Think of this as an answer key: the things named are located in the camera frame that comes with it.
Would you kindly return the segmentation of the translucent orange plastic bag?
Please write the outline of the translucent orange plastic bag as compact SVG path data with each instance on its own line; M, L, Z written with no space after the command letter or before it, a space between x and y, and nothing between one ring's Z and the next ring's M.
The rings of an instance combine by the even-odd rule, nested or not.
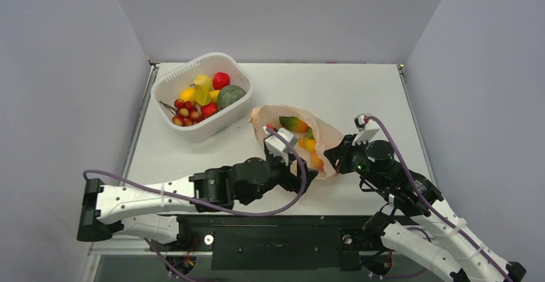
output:
M281 128L279 122L280 116L296 116L312 128L316 140L315 152L324 162L324 170L322 172L318 171L319 174L317 179L326 180L336 176L337 172L324 156L324 151L337 146L342 141L343 134L341 131L324 122L322 119L319 119L307 110L288 105L264 105L254 108L251 112L249 122L254 128L258 144L263 145L263 140L265 138L265 132L263 131L264 126L270 125L274 128ZM307 136L307 133L293 132L293 134L298 140L303 136ZM294 147L299 156L306 160L307 165L312 168L310 163L311 153L302 149L298 144Z

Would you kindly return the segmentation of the green orange fake mango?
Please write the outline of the green orange fake mango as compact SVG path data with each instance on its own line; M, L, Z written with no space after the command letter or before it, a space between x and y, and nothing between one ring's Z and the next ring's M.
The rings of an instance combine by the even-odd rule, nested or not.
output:
M280 125L291 132L306 133L309 126L296 116L280 116Z

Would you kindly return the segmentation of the yellow fake pear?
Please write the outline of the yellow fake pear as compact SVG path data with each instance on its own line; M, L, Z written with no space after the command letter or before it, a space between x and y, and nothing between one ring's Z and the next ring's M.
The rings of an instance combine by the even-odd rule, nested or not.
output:
M198 85L205 88L207 91L211 91L213 89L213 79L208 75L197 75L193 80L193 86Z

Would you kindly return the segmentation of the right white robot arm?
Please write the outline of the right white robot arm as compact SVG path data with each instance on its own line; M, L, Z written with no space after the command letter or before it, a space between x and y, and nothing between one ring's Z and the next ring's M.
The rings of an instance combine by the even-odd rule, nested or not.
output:
M364 225L362 239L371 248L381 245L404 254L443 281L522 281L526 269L489 249L459 217L440 190L411 171L395 144L360 141L347 135L325 157L340 174L357 173L393 208L418 223L439 242L421 239L384 213Z

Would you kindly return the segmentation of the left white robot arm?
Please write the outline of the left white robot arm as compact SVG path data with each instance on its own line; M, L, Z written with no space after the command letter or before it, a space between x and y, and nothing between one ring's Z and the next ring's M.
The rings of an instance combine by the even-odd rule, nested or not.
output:
M76 238L79 242L100 242L124 234L183 250L191 244L192 232L188 223L167 217L167 212L234 215L236 203L248 205L277 186L300 197L317 175L317 170L309 168L306 161L298 162L293 154L252 157L148 186L130 182L112 186L84 175Z

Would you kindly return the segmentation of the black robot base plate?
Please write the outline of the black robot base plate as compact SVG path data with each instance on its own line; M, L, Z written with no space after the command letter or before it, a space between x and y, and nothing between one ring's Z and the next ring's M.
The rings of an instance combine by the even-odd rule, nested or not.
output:
M177 242L152 245L161 252L207 252L212 270L313 270L359 268L360 257L381 250L364 233L368 216L178 215Z

